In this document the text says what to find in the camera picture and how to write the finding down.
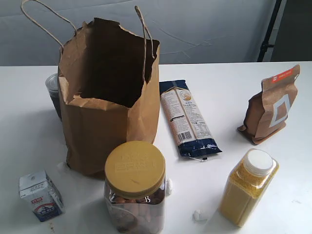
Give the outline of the small blue white carton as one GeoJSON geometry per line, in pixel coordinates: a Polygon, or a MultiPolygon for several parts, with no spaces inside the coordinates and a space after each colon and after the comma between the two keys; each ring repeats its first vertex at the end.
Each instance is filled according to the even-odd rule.
{"type": "Polygon", "coordinates": [[[20,177],[19,196],[41,222],[64,213],[62,196],[45,170],[20,177]]]}

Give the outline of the brown paper shopping bag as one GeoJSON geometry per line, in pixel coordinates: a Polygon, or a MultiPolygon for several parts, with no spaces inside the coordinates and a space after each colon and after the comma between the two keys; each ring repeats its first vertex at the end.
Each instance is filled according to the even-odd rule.
{"type": "Polygon", "coordinates": [[[160,43],[138,6],[143,36],[94,18],[60,45],[58,96],[70,169],[103,179],[117,146],[153,143],[157,133],[160,43]]]}

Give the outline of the white crumpled paper scrap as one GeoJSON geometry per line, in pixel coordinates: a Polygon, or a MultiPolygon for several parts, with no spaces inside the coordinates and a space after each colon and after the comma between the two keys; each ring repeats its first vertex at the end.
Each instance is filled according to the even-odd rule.
{"type": "Polygon", "coordinates": [[[169,178],[166,180],[166,196],[170,196],[173,192],[173,182],[169,178]]]}

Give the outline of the blue noodle packet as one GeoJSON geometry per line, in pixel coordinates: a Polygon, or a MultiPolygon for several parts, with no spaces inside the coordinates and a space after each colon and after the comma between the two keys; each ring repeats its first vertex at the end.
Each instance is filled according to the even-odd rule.
{"type": "Polygon", "coordinates": [[[221,153],[185,80],[159,83],[160,101],[181,157],[205,161],[221,153]]]}

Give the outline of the black light stand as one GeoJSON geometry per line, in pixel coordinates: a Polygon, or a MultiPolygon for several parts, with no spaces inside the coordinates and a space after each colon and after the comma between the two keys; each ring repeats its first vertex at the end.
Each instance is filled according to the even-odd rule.
{"type": "Polygon", "coordinates": [[[259,51],[259,55],[257,58],[257,62],[262,62],[268,48],[274,47],[273,44],[269,43],[269,40],[273,31],[273,27],[274,27],[281,3],[282,3],[282,0],[276,0],[275,2],[264,40],[262,41],[261,46],[260,46],[260,51],[259,51]]]}

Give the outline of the yellow millet bottle white cap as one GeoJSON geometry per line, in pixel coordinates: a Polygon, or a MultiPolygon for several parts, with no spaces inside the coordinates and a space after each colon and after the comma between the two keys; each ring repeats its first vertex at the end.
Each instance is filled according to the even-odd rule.
{"type": "Polygon", "coordinates": [[[268,153],[250,149],[230,172],[219,205],[221,214],[242,227],[256,208],[279,165],[268,153]]]}

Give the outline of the clear jar yellow lid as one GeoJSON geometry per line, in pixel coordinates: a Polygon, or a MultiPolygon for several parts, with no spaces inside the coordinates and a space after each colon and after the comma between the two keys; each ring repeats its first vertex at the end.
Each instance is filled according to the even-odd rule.
{"type": "Polygon", "coordinates": [[[113,226],[123,234],[158,234],[164,226],[165,158],[146,141],[116,147],[105,163],[104,198],[113,226]]]}

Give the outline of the dark jar clear lid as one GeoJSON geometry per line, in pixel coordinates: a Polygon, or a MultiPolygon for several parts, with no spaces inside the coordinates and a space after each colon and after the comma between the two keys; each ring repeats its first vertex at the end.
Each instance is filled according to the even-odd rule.
{"type": "Polygon", "coordinates": [[[58,74],[52,74],[49,76],[45,81],[46,88],[49,92],[49,96],[52,100],[54,108],[57,112],[59,119],[62,121],[61,118],[61,109],[60,109],[60,102],[59,102],[59,89],[58,89],[58,74]]]}

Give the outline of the brown kraft pouch orange top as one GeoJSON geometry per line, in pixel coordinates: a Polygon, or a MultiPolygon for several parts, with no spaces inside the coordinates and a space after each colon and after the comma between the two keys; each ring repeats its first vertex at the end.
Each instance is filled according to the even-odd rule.
{"type": "Polygon", "coordinates": [[[237,130],[258,145],[286,126],[298,89],[300,65],[261,81],[261,92],[249,99],[243,124],[237,130]]]}

